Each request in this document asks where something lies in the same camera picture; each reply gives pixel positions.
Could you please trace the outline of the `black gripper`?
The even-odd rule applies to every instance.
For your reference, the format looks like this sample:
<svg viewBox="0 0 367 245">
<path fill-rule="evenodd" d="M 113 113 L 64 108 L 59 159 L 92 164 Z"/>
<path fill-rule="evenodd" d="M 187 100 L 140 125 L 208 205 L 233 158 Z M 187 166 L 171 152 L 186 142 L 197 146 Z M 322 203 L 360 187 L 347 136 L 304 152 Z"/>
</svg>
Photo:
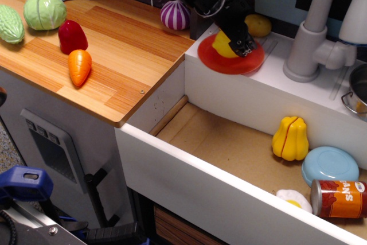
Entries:
<svg viewBox="0 0 367 245">
<path fill-rule="evenodd" d="M 257 49 L 245 17 L 251 8 L 246 0 L 183 0 L 202 18 L 212 20 L 230 39 L 229 57 L 245 57 Z"/>
</svg>

